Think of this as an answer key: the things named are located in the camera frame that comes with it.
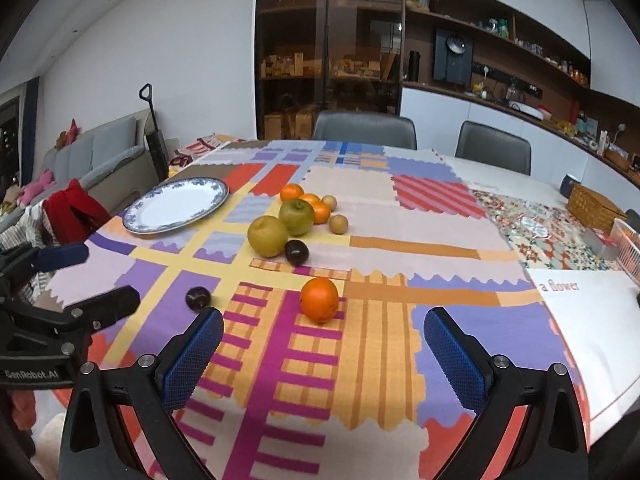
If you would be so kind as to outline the green apple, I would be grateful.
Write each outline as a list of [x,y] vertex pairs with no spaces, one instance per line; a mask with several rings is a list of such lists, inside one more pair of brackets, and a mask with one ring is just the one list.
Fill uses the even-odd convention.
[[314,208],[306,200],[293,198],[282,203],[279,218],[291,236],[303,236],[314,226]]

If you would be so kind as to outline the clear plastic container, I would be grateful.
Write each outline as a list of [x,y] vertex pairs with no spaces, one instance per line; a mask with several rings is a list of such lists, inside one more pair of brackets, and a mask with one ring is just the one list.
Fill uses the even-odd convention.
[[626,221],[615,218],[611,240],[616,247],[616,261],[636,285],[640,285],[639,233]]

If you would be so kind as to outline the orange mandarin back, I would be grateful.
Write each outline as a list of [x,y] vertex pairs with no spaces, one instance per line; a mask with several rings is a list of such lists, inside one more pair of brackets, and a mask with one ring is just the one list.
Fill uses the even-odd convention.
[[303,196],[304,193],[304,189],[299,184],[288,183],[280,189],[279,196],[282,202],[287,202],[288,200],[295,200],[296,198]]

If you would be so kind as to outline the brown kiwi front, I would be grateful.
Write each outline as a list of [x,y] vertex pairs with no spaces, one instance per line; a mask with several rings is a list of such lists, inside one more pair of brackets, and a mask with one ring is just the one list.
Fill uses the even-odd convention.
[[342,214],[332,214],[331,218],[329,218],[328,226],[333,234],[343,235],[348,231],[349,222]]

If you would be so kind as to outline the yellow-green pear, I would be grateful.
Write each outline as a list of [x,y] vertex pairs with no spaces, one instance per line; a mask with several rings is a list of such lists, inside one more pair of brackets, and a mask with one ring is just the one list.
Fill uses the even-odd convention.
[[288,242],[288,231],[279,218],[261,216],[248,227],[247,240],[250,247],[262,258],[274,258],[284,251]]

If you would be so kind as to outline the orange mandarin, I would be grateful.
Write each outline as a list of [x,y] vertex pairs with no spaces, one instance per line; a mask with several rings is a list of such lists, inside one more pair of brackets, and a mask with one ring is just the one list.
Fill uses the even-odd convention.
[[304,189],[299,184],[288,183],[280,189],[279,196],[282,202],[287,202],[288,200],[295,200],[296,198],[303,196],[304,193]]
[[329,221],[332,211],[328,204],[315,200],[311,203],[311,207],[314,210],[314,224],[325,224]]
[[300,200],[303,200],[305,203],[309,204],[311,207],[315,207],[318,204],[322,203],[322,200],[317,195],[314,194],[304,194],[299,197]]

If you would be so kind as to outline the large orange front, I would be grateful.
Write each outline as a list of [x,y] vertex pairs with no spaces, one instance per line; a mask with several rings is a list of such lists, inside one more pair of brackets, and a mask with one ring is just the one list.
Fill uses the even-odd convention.
[[300,290],[299,305],[308,320],[324,324],[336,315],[340,296],[328,278],[312,278]]

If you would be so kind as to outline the brown kiwi back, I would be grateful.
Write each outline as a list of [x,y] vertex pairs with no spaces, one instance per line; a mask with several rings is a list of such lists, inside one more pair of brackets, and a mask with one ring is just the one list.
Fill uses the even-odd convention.
[[337,207],[337,199],[332,195],[326,195],[322,197],[322,203],[326,204],[330,208],[330,211],[334,211]]

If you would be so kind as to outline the blue white porcelain plate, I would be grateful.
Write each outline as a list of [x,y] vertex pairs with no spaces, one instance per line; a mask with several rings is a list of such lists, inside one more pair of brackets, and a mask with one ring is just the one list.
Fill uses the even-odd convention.
[[137,235],[175,231],[205,218],[228,197],[228,185],[216,178],[166,182],[138,198],[124,213],[122,225]]

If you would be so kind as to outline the wicker basket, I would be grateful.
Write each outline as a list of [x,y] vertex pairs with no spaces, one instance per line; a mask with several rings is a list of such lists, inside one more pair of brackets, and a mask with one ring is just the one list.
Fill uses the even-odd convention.
[[626,214],[604,195],[575,183],[567,210],[585,227],[610,234],[614,220],[625,220]]

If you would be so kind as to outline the brown kiwi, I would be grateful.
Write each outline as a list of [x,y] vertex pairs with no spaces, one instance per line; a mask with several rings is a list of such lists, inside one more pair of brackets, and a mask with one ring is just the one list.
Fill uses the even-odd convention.
[[342,214],[332,214],[331,218],[329,218],[328,226],[333,234],[343,235],[348,231],[349,222]]
[[322,203],[326,204],[330,208],[330,211],[334,211],[337,207],[337,199],[332,195],[326,195],[322,197]]

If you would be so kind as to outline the grey sofa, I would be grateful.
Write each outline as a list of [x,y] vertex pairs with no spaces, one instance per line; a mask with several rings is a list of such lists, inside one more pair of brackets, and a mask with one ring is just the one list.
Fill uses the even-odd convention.
[[158,185],[145,128],[151,114],[140,110],[81,133],[74,143],[44,155],[40,171],[53,183],[30,201],[33,205],[76,179],[110,214],[117,214]]

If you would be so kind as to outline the dark plum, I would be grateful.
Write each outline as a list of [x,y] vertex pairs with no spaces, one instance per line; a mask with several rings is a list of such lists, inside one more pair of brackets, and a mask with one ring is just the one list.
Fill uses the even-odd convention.
[[291,266],[302,266],[309,258],[309,248],[301,240],[289,240],[284,246],[285,259]]
[[203,286],[195,286],[186,292],[186,305],[194,312],[201,312],[212,303],[212,294]]

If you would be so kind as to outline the grey chair left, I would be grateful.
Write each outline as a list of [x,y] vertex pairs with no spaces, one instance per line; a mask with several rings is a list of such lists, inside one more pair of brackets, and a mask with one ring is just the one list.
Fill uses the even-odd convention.
[[314,140],[355,142],[415,151],[416,127],[412,120],[375,112],[324,110],[314,125]]

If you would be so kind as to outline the orange mandarin front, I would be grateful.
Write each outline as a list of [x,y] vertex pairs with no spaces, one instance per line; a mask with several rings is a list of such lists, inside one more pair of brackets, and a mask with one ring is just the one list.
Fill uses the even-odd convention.
[[328,204],[315,200],[311,203],[311,207],[314,210],[314,224],[325,224],[329,221],[332,211]]

